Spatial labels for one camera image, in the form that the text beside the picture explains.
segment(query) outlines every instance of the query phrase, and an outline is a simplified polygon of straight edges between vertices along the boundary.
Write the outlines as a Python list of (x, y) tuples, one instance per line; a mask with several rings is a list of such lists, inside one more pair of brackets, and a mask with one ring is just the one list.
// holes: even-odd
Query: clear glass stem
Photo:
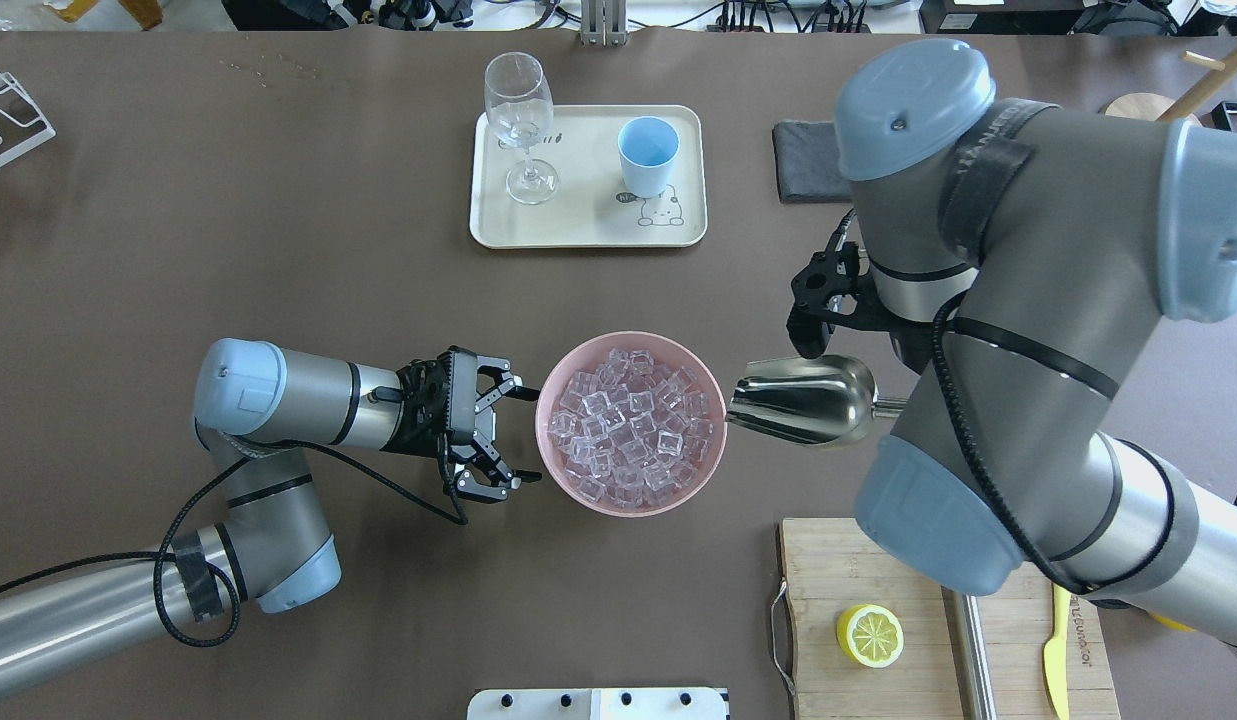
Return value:
[(524, 146), (524, 183), (526, 186), (534, 186), (539, 182), (537, 177), (537, 165), (534, 165), (534, 155), (531, 150), (534, 148), (532, 145)]

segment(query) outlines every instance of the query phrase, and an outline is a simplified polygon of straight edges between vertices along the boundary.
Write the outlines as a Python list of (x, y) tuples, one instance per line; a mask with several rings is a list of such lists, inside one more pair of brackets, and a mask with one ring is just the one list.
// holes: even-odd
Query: yellow plastic knife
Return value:
[(1044, 641), (1044, 687), (1053, 711), (1060, 720), (1071, 720), (1068, 708), (1068, 614), (1071, 593), (1053, 585), (1053, 635)]

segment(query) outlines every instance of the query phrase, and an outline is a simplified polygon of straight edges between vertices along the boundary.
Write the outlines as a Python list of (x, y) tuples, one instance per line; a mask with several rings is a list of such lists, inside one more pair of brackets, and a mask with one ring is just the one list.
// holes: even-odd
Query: yellow lemon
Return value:
[(852, 659), (888, 667), (902, 656), (902, 624), (880, 605), (855, 605), (836, 620), (836, 640)]

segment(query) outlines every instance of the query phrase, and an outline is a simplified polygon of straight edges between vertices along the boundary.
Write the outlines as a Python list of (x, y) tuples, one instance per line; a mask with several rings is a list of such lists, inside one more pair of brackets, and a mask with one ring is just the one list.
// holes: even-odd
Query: gray cloth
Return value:
[(833, 122), (782, 120), (774, 125), (778, 197), (783, 202), (849, 202)]

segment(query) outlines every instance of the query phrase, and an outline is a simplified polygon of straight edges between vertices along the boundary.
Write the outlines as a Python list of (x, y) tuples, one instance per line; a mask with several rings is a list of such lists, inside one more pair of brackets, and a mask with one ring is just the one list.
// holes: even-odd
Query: brown table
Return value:
[[(787, 281), (845, 209), (779, 204), (769, 127), (829, 118), (850, 73), (907, 40), (641, 31), (597, 51), (567, 31), (0, 35), (0, 68), (59, 129), (0, 169), (0, 581), (161, 537), (212, 476), (189, 416), (219, 336), (388, 367), (458, 343), (512, 359), (531, 384), (623, 328), (685, 343), (726, 387), (746, 361), (790, 355)], [(1200, 69), (1179, 51), (1231, 46), (974, 43), (1002, 96), (1094, 110), (1185, 90)], [(506, 49), (539, 56), (558, 101), (694, 108), (704, 240), (477, 246), (473, 125), (481, 69)], [(883, 338), (842, 332), (833, 348), (868, 361), (887, 393), (909, 392)], [(538, 466), (529, 409), (508, 405), (499, 444)], [(1237, 315), (1166, 323), (1107, 429), (1233, 494)], [(147, 642), (1, 703), (0, 718), (439, 720), (463, 718), (480, 688), (709, 684), (729, 688), (735, 718), (781, 719), (764, 626), (776, 525), (849, 515), (884, 432), (804, 452), (734, 429), (694, 501), (638, 521), (586, 511), (546, 480), (455, 528), (318, 456), (344, 570), (334, 593), (281, 616), (251, 605), (219, 649)], [(438, 491), (428, 461), (360, 456)], [(220, 515), (207, 501), (188, 527)], [(1106, 612), (1103, 627), (1126, 718), (1237, 718), (1237, 661), (1221, 645), (1138, 611)]]

